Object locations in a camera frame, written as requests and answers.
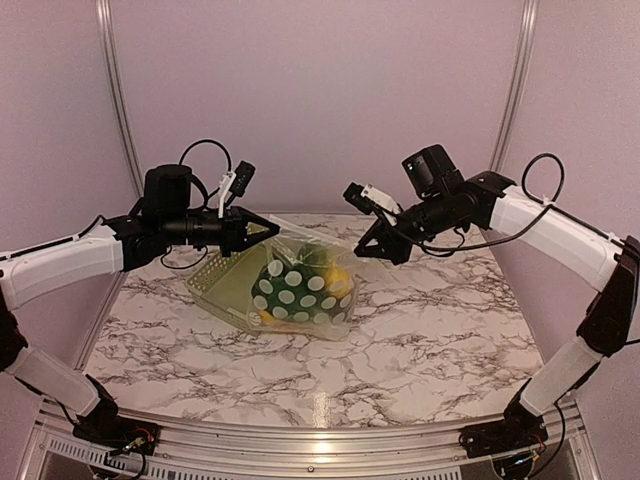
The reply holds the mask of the yellow lemon toy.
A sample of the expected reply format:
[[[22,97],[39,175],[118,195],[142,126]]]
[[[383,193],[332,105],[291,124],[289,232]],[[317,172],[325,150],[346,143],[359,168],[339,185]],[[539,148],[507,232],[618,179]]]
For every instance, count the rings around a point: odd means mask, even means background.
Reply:
[[[351,279],[346,270],[338,266],[332,266],[324,272],[323,278],[325,280],[325,292],[336,299],[342,299],[350,292]]]

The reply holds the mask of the clear zip top bag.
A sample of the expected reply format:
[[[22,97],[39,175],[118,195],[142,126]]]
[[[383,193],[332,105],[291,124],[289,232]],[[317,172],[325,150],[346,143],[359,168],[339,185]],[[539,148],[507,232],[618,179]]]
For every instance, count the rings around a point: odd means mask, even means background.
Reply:
[[[357,257],[352,243],[278,216],[269,220],[280,231],[259,244],[264,251],[251,276],[247,326],[258,333],[344,339],[361,290],[393,277],[381,261]]]

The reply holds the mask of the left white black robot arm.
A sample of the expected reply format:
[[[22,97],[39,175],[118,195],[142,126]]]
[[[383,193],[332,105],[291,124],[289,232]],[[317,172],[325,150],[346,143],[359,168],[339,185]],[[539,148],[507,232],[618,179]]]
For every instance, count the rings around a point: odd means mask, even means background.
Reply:
[[[113,397],[95,379],[28,344],[15,310],[49,292],[85,279],[130,272],[167,254],[173,246],[215,246],[224,257],[276,236],[277,224],[243,207],[223,211],[183,208],[99,218],[82,234],[1,257],[1,370],[29,390],[72,411],[75,436],[106,446],[140,435],[120,416]]]

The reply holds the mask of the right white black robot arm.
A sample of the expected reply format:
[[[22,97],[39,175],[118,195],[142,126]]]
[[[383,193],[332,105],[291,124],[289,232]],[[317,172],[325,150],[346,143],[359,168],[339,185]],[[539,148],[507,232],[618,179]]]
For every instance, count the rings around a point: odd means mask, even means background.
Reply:
[[[598,234],[555,208],[552,200],[528,197],[514,181],[486,171],[469,179],[453,172],[419,182],[420,203],[402,210],[384,192],[350,184],[345,200],[376,222],[354,252],[399,265],[413,247],[438,234],[475,225],[521,240],[564,265],[596,292],[584,320],[554,356],[516,393],[500,420],[462,429],[460,445],[471,458],[492,455],[546,439],[543,415],[579,388],[601,361],[628,341],[639,288],[639,242]]]

